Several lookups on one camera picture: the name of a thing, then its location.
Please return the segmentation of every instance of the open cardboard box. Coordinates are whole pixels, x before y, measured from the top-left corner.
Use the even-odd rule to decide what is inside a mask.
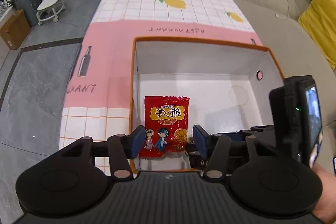
[[[136,39],[133,50],[132,129],[145,125],[144,98],[155,95],[190,97],[188,137],[195,124],[209,134],[273,124],[268,94],[283,86],[283,75],[268,48],[161,37]],[[134,164],[137,170],[190,168],[184,152]]]

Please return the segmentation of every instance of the red snack bag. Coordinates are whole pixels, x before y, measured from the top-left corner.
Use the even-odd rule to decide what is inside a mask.
[[[166,151],[180,152],[187,143],[187,97],[146,96],[146,139],[139,156],[161,157]]]

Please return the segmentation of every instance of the metal pivot bolt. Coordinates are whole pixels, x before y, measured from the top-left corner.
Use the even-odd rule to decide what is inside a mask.
[[[130,176],[130,172],[127,170],[117,170],[114,172],[114,176],[117,177],[118,179],[124,179]]]
[[[211,179],[219,179],[223,175],[223,173],[219,170],[210,170],[206,172],[206,175]]]

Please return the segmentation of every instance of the floor tile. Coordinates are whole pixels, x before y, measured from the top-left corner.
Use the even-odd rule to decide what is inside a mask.
[[[12,69],[12,66],[15,62],[15,59],[17,58],[18,54],[19,54],[20,50],[10,50],[1,69],[0,69],[0,93],[2,92],[7,77],[9,75],[9,72]]]
[[[45,155],[58,150],[62,102],[79,46],[22,54],[0,111],[0,142]]]
[[[59,14],[59,21],[51,20],[42,26],[34,26],[22,46],[83,37],[100,1],[62,0],[66,10]]]
[[[22,151],[0,143],[0,217],[2,224],[12,224],[23,215],[15,192],[19,175],[46,156]]]

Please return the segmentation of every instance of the chair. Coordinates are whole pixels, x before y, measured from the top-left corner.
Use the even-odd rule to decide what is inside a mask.
[[[62,4],[61,8],[56,12],[54,5],[56,5],[57,3]],[[41,19],[40,16],[43,12],[47,11],[50,13],[50,8],[53,11],[53,15],[51,15],[50,17]],[[37,13],[36,13],[36,17],[39,21],[38,25],[41,26],[43,21],[49,20],[51,18],[54,18],[54,22],[58,21],[58,14],[62,11],[65,10],[65,6],[62,3],[61,0],[43,0],[40,5],[37,7]]]

